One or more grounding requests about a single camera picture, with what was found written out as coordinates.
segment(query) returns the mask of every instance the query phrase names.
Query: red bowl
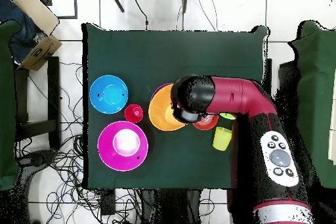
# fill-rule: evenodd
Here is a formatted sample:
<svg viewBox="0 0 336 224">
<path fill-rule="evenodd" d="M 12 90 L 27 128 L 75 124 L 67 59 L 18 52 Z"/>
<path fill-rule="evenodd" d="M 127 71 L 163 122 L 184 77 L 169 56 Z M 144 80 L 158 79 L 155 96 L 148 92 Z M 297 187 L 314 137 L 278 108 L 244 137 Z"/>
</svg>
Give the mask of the red bowl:
<svg viewBox="0 0 336 224">
<path fill-rule="evenodd" d="M 137 104 L 130 104 L 125 109 L 125 119 L 131 123 L 138 123 L 144 116 L 144 111 Z"/>
<path fill-rule="evenodd" d="M 216 125 L 218 119 L 219 115 L 207 115 L 206 117 L 202 117 L 199 122 L 193 123 L 193 125 L 199 130 L 210 130 Z"/>
</svg>

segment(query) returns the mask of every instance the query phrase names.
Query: control button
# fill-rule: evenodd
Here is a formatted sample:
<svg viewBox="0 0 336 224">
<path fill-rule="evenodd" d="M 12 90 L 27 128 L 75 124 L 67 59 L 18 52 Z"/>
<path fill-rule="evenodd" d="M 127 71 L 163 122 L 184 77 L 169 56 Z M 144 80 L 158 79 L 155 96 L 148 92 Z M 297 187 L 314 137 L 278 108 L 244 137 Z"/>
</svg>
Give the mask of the control button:
<svg viewBox="0 0 336 224">
<path fill-rule="evenodd" d="M 280 167 L 287 167 L 291 163 L 290 155 L 284 150 L 273 150 L 270 153 L 270 161 Z"/>
<path fill-rule="evenodd" d="M 275 144 L 274 142 L 269 142 L 269 143 L 267 144 L 267 147 L 268 147 L 268 148 L 275 148 L 275 147 L 276 147 L 276 144 Z"/>
<path fill-rule="evenodd" d="M 277 167 L 274 168 L 273 173 L 276 174 L 277 176 L 281 176 L 284 173 L 284 171 L 282 171 L 281 168 Z"/>
<path fill-rule="evenodd" d="M 283 150 L 286 148 L 285 144 L 279 143 L 279 147 L 282 148 Z"/>
<path fill-rule="evenodd" d="M 289 168 L 286 169 L 286 174 L 287 174 L 288 176 L 290 176 L 290 177 L 293 177 L 293 176 L 294 176 L 293 171 L 291 171 Z"/>
</svg>

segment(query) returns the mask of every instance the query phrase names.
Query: yellow-green cup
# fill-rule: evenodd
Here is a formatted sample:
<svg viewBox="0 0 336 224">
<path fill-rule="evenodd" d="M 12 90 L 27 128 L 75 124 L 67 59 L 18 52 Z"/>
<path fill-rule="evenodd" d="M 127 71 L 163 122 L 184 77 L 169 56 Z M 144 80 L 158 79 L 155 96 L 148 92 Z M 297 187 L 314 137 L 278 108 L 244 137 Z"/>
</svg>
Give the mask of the yellow-green cup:
<svg viewBox="0 0 336 224">
<path fill-rule="evenodd" d="M 217 150 L 226 150 L 232 138 L 232 131 L 223 127 L 216 127 L 213 147 Z"/>
</svg>

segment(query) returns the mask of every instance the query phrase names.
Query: pink bowl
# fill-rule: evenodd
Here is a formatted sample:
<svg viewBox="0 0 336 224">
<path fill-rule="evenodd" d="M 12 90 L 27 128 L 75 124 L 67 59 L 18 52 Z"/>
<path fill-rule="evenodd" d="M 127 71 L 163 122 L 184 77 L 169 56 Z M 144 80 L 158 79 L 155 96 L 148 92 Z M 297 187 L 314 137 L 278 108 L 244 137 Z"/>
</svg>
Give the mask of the pink bowl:
<svg viewBox="0 0 336 224">
<path fill-rule="evenodd" d="M 119 121 L 103 129 L 97 148 L 100 159 L 109 168 L 130 171 L 139 167 L 147 157 L 148 141 L 139 126 Z"/>
<path fill-rule="evenodd" d="M 163 85 L 161 85 L 160 87 L 158 87 L 158 88 L 154 91 L 154 93 L 153 93 L 152 97 L 150 98 L 150 100 L 153 99 L 154 95 L 156 95 L 156 93 L 157 93 L 159 90 L 161 90 L 163 87 L 168 86 L 168 85 L 170 85 L 170 84 L 173 84 L 173 83 L 166 83 L 166 84 L 163 84 Z"/>
</svg>

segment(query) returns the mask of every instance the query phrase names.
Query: floor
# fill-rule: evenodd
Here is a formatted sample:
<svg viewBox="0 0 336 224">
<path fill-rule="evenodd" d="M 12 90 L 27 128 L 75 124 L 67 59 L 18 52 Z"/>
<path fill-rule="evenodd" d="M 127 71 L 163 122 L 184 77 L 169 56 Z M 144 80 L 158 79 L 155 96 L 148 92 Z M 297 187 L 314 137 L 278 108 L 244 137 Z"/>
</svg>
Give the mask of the floor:
<svg viewBox="0 0 336 224">
<path fill-rule="evenodd" d="M 72 15 L 73 0 L 53 0 L 52 11 L 58 16 Z M 149 30 L 178 30 L 182 29 L 181 17 L 177 23 L 177 16 L 181 7 L 181 0 L 137 0 L 142 10 L 146 13 L 149 21 Z M 281 63 L 294 59 L 294 52 L 287 44 L 296 38 L 297 27 L 303 20 L 317 20 L 323 27 L 332 29 L 336 27 L 336 0 L 213 0 L 217 11 L 217 21 L 213 3 L 211 0 L 188 0 L 187 11 L 184 17 L 184 30 L 207 30 L 213 31 L 244 31 L 248 32 L 254 26 L 265 25 L 270 28 L 268 38 L 268 58 L 273 59 L 272 94 L 278 86 L 277 70 Z M 68 108 L 75 108 L 78 116 L 83 115 L 81 103 L 82 80 L 81 64 L 81 23 L 90 22 L 99 25 L 105 30 L 144 30 L 145 19 L 139 11 L 135 0 L 120 0 L 125 12 L 121 13 L 114 0 L 77 0 L 77 19 L 61 19 L 53 35 L 62 42 L 61 48 L 54 54 L 60 57 L 61 64 L 61 87 L 67 91 L 61 92 L 62 128 L 66 129 L 66 121 L 74 121 L 74 115 Z M 210 25 L 202 8 L 207 14 Z M 38 72 L 30 72 L 38 88 L 47 94 L 47 65 Z M 29 82 L 29 119 L 31 122 L 47 119 L 47 100 L 37 90 L 36 86 Z M 336 147 L 336 123 L 331 126 L 331 138 Z M 78 123 L 71 127 L 73 134 L 82 133 Z M 70 130 L 62 132 L 62 139 L 71 136 Z M 49 147 L 47 135 L 33 138 L 29 150 L 45 149 Z M 41 220 L 44 224 L 51 216 L 51 209 L 55 199 L 55 193 L 60 194 L 63 182 L 60 176 L 51 168 L 38 173 L 32 181 L 29 195 L 29 208 L 31 218 Z M 118 196 L 126 195 L 127 191 L 117 190 Z M 211 203 L 208 205 L 209 191 L 204 190 L 201 196 L 204 199 L 200 205 L 202 224 L 230 224 L 230 215 L 226 208 L 226 191 L 211 190 Z M 121 208 L 125 205 L 126 198 L 118 201 Z M 80 207 L 75 210 L 76 203 L 68 199 L 60 204 L 62 212 L 53 218 L 49 224 L 65 224 L 64 219 L 69 218 L 68 224 L 99 224 L 89 210 Z"/>
</svg>

